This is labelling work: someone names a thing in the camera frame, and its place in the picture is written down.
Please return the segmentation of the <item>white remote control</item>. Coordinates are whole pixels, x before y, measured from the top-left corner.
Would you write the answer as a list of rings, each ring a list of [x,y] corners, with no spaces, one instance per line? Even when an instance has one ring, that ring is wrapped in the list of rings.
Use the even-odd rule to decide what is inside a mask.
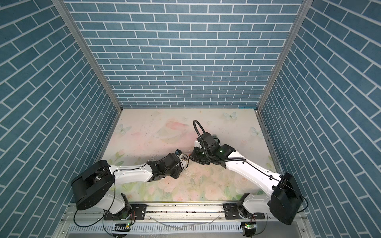
[[[189,166],[189,158],[183,155],[182,157],[180,157],[180,162],[181,162],[183,170],[186,170]]]

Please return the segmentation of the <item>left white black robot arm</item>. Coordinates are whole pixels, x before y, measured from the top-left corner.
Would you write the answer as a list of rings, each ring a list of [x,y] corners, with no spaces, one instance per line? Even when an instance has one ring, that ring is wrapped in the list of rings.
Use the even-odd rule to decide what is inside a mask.
[[[71,181],[71,188],[79,211],[92,207],[101,208],[112,215],[130,214],[127,196],[111,187],[132,182],[152,182],[172,177],[177,179],[186,168],[188,155],[176,150],[157,161],[148,161],[137,166],[110,165],[106,160],[100,160],[86,169]]]

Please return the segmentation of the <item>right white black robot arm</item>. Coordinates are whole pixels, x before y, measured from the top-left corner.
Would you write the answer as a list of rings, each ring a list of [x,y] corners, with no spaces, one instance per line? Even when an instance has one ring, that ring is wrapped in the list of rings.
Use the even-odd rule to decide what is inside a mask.
[[[281,175],[271,172],[250,161],[235,148],[224,144],[205,132],[195,143],[190,159],[201,165],[220,165],[243,176],[257,185],[262,195],[245,193],[237,203],[236,210],[244,219],[256,213],[273,215],[285,225],[291,225],[299,213],[304,197],[295,178],[290,173]]]

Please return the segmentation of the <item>left controller board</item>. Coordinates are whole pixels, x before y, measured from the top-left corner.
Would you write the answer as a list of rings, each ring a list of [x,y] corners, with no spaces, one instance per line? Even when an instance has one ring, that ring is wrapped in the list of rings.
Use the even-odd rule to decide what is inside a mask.
[[[111,234],[115,238],[124,238],[130,231],[131,223],[115,224]]]

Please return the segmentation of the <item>controller board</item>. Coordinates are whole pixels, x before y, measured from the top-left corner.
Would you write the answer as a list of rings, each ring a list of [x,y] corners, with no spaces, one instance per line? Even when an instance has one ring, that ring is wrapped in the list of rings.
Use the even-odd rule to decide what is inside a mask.
[[[115,224],[111,234],[115,238],[124,238],[130,231],[131,223]]]
[[[252,238],[257,231],[257,224],[255,222],[242,222],[242,235],[246,238]]]

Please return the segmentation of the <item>right controller board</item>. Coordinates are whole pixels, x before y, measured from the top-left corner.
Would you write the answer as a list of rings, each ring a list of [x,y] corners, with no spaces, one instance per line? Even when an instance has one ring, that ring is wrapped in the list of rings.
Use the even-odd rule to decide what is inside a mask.
[[[246,238],[252,238],[257,231],[257,224],[255,222],[242,222],[242,235]]]

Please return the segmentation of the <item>white vented strip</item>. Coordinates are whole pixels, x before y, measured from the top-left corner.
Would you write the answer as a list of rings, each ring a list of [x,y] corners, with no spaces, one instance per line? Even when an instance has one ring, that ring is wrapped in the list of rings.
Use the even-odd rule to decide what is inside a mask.
[[[70,225],[70,234],[102,234],[105,231],[112,233],[115,224],[98,224],[88,228],[80,228]],[[241,223],[237,222],[217,222],[205,224],[169,223],[163,225],[157,222],[136,223],[132,225],[131,231],[127,235],[165,235],[182,233],[242,233]]]

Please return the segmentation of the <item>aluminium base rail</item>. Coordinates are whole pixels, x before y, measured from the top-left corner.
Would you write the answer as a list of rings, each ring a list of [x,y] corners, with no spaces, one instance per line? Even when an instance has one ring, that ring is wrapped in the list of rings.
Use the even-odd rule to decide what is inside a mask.
[[[153,223],[157,222],[163,225],[169,223],[186,223],[186,224],[205,224],[217,222],[261,222],[261,221],[278,221],[273,215],[265,214],[265,219],[238,219],[226,220],[223,210],[224,203],[238,202],[154,202],[154,203],[132,203],[146,204],[147,209],[144,220],[123,220],[123,221],[106,221],[105,215],[108,213],[100,208],[92,207],[87,210],[77,211],[73,206],[70,206],[65,212],[62,222],[67,225],[73,224],[80,228],[88,228],[98,224],[124,224],[131,223],[131,226],[136,223]],[[306,221],[306,216],[300,212],[294,218],[292,224],[298,224]]]

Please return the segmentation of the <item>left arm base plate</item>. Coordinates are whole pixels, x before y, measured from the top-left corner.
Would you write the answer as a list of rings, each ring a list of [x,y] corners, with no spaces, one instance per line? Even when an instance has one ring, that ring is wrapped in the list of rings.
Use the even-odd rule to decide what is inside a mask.
[[[108,213],[105,215],[104,220],[106,221],[123,221],[123,220],[144,220],[146,213],[146,204],[130,204],[128,208],[122,209],[117,214]]]

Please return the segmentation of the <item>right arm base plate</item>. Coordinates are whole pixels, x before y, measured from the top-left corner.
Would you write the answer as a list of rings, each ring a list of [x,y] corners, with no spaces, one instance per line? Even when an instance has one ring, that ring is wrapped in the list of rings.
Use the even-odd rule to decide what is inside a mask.
[[[223,210],[226,220],[238,220],[238,219],[265,219],[264,213],[250,213],[242,205],[236,203],[224,203]]]

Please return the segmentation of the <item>right aluminium corner post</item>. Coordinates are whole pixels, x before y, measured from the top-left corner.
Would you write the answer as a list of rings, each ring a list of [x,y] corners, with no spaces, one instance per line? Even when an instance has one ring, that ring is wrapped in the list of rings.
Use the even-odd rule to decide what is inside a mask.
[[[281,53],[279,54],[279,57],[277,59],[276,65],[269,77],[269,80],[264,88],[264,92],[261,96],[261,99],[259,101],[258,107],[257,107],[257,112],[260,113],[262,109],[265,106],[266,100],[270,94],[270,91],[272,87],[274,86],[277,76],[279,75],[279,72],[285,62],[285,59],[292,47],[292,44],[294,43],[294,40],[296,39],[296,36],[301,28],[301,25],[306,18],[306,15],[313,3],[313,0],[305,0],[302,2],[300,9],[296,15],[295,22],[293,23],[290,32],[287,36],[287,39],[284,43],[284,46],[281,50]]]

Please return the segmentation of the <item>aluminium corner post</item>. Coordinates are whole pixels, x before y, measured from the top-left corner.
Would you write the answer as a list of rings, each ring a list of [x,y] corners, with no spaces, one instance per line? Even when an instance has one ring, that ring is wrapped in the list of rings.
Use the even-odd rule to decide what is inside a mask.
[[[284,46],[281,50],[281,53],[279,54],[279,57],[277,59],[276,65],[269,77],[269,80],[264,88],[264,92],[261,96],[261,99],[259,101],[258,107],[257,107],[257,112],[260,113],[262,109],[265,106],[266,100],[270,94],[270,91],[272,87],[274,86],[277,76],[279,75],[279,72],[285,62],[285,59],[292,47],[292,44],[294,43],[294,40],[296,39],[296,36],[301,28],[301,25],[306,18],[306,15],[313,3],[313,0],[305,0],[302,2],[300,9],[296,15],[295,22],[293,23],[290,32],[287,36],[287,39],[284,43]]]
[[[66,4],[64,1],[61,0],[52,0],[53,5],[57,9],[60,17],[63,19],[64,23],[68,27],[70,33],[72,34],[73,38],[75,39],[76,43],[78,44],[79,48],[81,49],[82,53],[86,57],[89,65],[95,72],[96,76],[98,77],[98,80],[103,85],[104,89],[106,90],[108,96],[110,97],[111,101],[113,102],[115,108],[119,113],[122,112],[123,108],[117,99],[115,93],[111,89],[110,84],[108,83],[102,69],[100,68],[98,62],[96,61],[95,57],[93,56],[85,38],[83,37],[82,33],[80,32],[74,18],[72,17],[71,13],[69,12]]]

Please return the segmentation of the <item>left aluminium corner post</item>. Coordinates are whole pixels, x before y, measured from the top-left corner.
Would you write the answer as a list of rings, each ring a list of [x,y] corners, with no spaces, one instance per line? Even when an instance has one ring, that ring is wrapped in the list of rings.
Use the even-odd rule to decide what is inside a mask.
[[[123,108],[117,99],[115,93],[111,89],[110,84],[108,83],[102,69],[100,68],[98,62],[96,61],[95,57],[93,56],[85,38],[83,37],[82,33],[80,32],[74,18],[72,17],[71,13],[69,12],[66,4],[64,1],[61,0],[52,0],[53,5],[57,9],[60,17],[63,19],[64,23],[68,27],[70,33],[72,34],[73,38],[75,39],[76,43],[78,44],[79,48],[81,49],[82,53],[86,57],[89,65],[95,72],[96,76],[98,77],[98,80],[103,85],[104,89],[106,90],[108,96],[110,97],[111,101],[113,102],[115,108],[119,113],[122,112]]]

